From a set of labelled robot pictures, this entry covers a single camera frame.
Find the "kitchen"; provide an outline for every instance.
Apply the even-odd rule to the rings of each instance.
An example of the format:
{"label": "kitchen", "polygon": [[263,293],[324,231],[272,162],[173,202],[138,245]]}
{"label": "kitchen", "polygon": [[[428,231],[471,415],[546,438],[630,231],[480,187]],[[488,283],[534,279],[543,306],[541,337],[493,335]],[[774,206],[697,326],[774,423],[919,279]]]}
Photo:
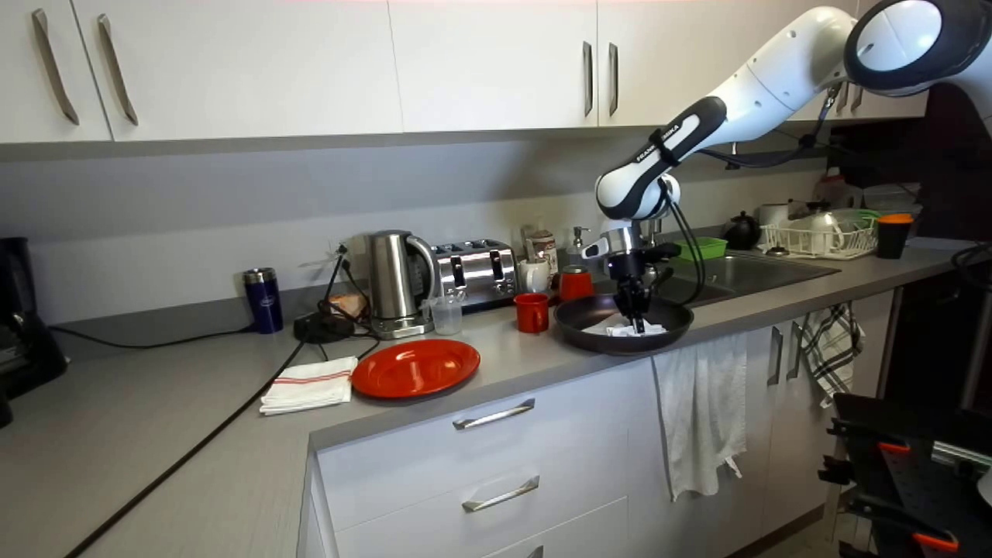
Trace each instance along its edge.
{"label": "kitchen", "polygon": [[[740,61],[740,54],[749,54],[758,44],[763,44],[763,38],[770,38],[798,10],[794,4],[770,4],[770,10],[753,10],[753,22],[747,18],[749,25],[740,25],[744,31],[734,34],[730,29],[737,25],[734,18],[740,17],[734,10],[723,10],[713,25],[723,25],[723,38],[740,41],[740,48],[706,48],[697,54],[697,58],[692,58],[692,67],[685,67],[685,54],[670,49],[670,41],[692,44],[692,31],[702,22],[713,18],[713,7],[685,7],[678,10],[678,22],[673,22],[673,10],[660,7],[654,7],[654,12],[647,17],[624,17],[618,10],[618,22],[612,22],[612,12],[594,12],[594,4],[548,4],[546,10],[526,10],[526,17],[522,7],[491,4],[491,12],[477,18],[471,18],[471,12],[465,10],[459,12],[456,7],[448,7],[419,22],[416,17],[426,17],[419,12],[426,10],[419,4],[347,4],[351,10],[358,10],[355,18],[339,22],[339,29],[328,34],[324,25],[316,25],[334,22],[321,18],[321,10],[328,10],[328,4],[300,7],[312,12],[294,12],[286,4],[270,0],[246,4],[237,17],[227,4],[120,7],[77,0],[45,7],[54,31],[58,25],[57,17],[82,22],[83,38],[77,41],[87,44],[93,58],[99,54],[110,54],[99,12],[110,17],[113,38],[118,38],[118,61],[127,67],[127,85],[138,90],[134,113],[141,122],[150,122],[127,123],[127,113],[120,113],[118,103],[118,85],[113,72],[102,67],[110,61],[105,57],[99,57],[95,61],[90,58],[93,74],[99,74],[99,86],[90,85],[93,101],[77,103],[77,115],[87,117],[90,113],[90,117],[95,115],[95,123],[90,122],[82,127],[67,127],[58,115],[58,105],[47,105],[45,113],[45,122],[57,129],[41,123],[20,123],[20,115],[29,115],[20,103],[12,103],[20,105],[12,108],[12,115],[2,113],[2,122],[17,123],[2,127],[2,142],[11,145],[0,149],[0,228],[2,235],[31,238],[35,269],[41,279],[41,305],[51,323],[82,323],[184,305],[239,300],[237,277],[260,264],[277,268],[279,283],[290,293],[324,287],[328,279],[334,245],[355,241],[358,235],[367,235],[371,231],[416,231],[431,241],[511,241],[517,238],[517,231],[523,225],[546,225],[548,218],[554,218],[554,225],[548,228],[559,231],[569,231],[573,225],[594,228],[594,177],[639,149],[646,133],[657,122],[673,117],[682,103],[711,90],[725,72]],[[20,31],[2,38],[20,38],[20,48],[2,48],[2,54],[17,54],[17,67],[24,67],[41,86],[51,86],[45,67],[35,65],[35,54],[29,49],[38,41],[35,29],[24,25],[31,22],[29,17],[35,4],[11,4],[7,10],[17,10],[20,18],[2,17],[2,25],[20,22]],[[409,38],[404,34],[404,29],[388,34],[388,10],[394,25],[409,25]],[[272,12],[286,18],[281,25],[312,22],[312,29],[303,25],[300,34],[286,34],[279,31],[279,18],[272,18]],[[168,34],[164,22],[173,18],[178,25],[185,25],[184,34]],[[625,48],[621,44],[624,34],[618,34],[613,44],[621,44],[624,77],[657,85],[624,85],[624,103],[618,117],[612,122],[606,115],[606,77],[612,74],[612,57],[606,54],[612,54],[609,31],[613,25],[624,29],[621,22],[639,29],[666,29],[670,38],[664,41],[664,34],[657,31],[646,34],[636,29],[630,38],[647,44]],[[451,38],[452,44],[431,44],[426,41],[436,34],[436,29],[431,25],[459,29],[459,34]],[[239,44],[208,41],[217,38],[217,29],[227,31],[222,38],[239,38]],[[522,34],[515,41],[500,41],[511,44],[510,54],[477,48],[483,44],[477,38],[502,38],[510,31]],[[147,49],[158,49],[161,44],[178,49],[168,54],[172,58],[161,58],[161,65],[172,67],[168,74],[158,74],[154,61],[141,58],[142,48],[138,38],[152,41]],[[300,49],[290,38],[321,38],[342,44],[308,44]],[[594,48],[594,115],[585,115],[589,103],[582,81],[592,77],[585,77],[582,72],[589,54],[582,38],[589,41],[589,48]],[[406,48],[414,44],[409,49],[404,49],[409,54],[409,58],[394,58],[394,49],[399,54],[404,41]],[[303,67],[324,67],[331,54],[344,57],[347,49],[355,49],[355,44],[369,44],[369,49],[360,54],[375,58],[342,65],[342,72],[355,74],[331,74],[326,81],[316,81],[312,86],[326,90],[324,95],[308,101],[308,81],[300,77],[308,74]],[[87,58],[75,61],[66,74],[90,77],[83,67]],[[554,77],[554,85],[565,81],[569,86],[548,90],[546,77]],[[185,95],[181,115],[168,115],[152,95],[161,90],[173,94],[178,101]],[[51,95],[54,94],[29,94],[29,101],[47,103]],[[324,115],[324,105],[339,105],[328,103],[339,95],[342,105],[369,103],[375,108]],[[293,108],[308,105],[308,113],[293,122],[286,117],[286,108],[279,113],[279,105],[272,108],[268,105],[268,101],[281,101]],[[493,105],[511,105],[515,113],[500,115],[493,113]],[[312,122],[309,108],[326,117],[324,129],[308,127]],[[723,171],[723,166],[696,162],[678,171],[685,184],[685,212],[696,228],[723,228],[740,209],[760,209],[781,200],[806,200],[818,173],[821,162],[734,173]],[[185,335],[204,326],[222,329],[239,326],[239,319],[246,318],[227,319],[232,323],[168,323],[150,335]],[[297,438],[268,438],[268,445],[272,445],[272,453],[308,453],[303,446],[294,446],[300,445]],[[87,535],[73,535],[58,539],[54,553],[63,554],[83,538]]]}

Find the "white towel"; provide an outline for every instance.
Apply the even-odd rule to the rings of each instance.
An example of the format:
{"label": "white towel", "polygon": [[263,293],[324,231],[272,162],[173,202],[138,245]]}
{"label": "white towel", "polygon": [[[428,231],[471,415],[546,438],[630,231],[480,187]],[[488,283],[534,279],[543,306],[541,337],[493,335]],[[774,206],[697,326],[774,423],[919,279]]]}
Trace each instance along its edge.
{"label": "white towel", "polygon": [[360,359],[328,359],[286,368],[260,396],[260,413],[300,413],[351,399],[351,372]]}
{"label": "white towel", "polygon": [[747,449],[747,331],[673,351],[657,363],[673,499],[713,497],[719,469],[740,479],[734,457]]}

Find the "backsplash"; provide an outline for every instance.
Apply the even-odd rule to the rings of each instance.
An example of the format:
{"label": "backsplash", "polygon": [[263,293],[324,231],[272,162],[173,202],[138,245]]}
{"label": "backsplash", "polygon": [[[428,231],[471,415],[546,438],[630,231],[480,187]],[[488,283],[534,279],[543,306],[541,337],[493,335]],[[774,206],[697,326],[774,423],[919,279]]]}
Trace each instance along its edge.
{"label": "backsplash", "polygon": [[[600,228],[594,177],[646,133],[11,149],[0,235],[29,235],[45,318],[75,323],[239,298],[277,268],[281,288],[326,283],[342,241],[414,231],[428,241],[506,238],[523,225]],[[692,228],[811,194],[821,162],[678,171]]]}

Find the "black pan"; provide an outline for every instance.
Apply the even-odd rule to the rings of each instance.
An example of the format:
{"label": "black pan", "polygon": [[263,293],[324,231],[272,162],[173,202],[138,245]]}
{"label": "black pan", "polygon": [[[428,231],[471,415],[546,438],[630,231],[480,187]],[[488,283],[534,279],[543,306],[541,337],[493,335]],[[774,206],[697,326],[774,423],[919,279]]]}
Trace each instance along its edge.
{"label": "black pan", "polygon": [[582,300],[560,305],[554,314],[554,326],[565,335],[565,342],[585,351],[657,351],[682,337],[696,319],[696,314],[682,305],[651,300],[647,323],[664,326],[666,335],[612,337],[612,335],[582,331],[609,319],[612,314],[618,314],[613,298],[582,298]]}

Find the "kitchen counter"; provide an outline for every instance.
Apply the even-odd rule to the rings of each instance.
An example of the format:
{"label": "kitchen counter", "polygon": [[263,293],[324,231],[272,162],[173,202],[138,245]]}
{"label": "kitchen counter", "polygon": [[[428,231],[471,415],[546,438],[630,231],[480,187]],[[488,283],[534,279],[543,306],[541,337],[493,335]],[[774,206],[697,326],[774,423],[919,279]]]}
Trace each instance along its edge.
{"label": "kitchen counter", "polygon": [[[673,349],[935,277],[957,247],[965,241],[913,238],[903,262],[821,262],[840,274],[697,306],[696,326]],[[647,356],[585,354],[554,335],[517,335],[511,311],[471,314],[463,337],[480,351],[480,372],[448,396],[404,406],[355,399],[272,419],[257,415],[253,403],[239,410],[294,351],[290,331],[73,363],[66,380],[12,399],[17,423],[0,432],[2,553],[73,553],[239,413],[83,554],[294,554],[312,446]],[[344,356],[367,349],[342,342],[326,351]]]}

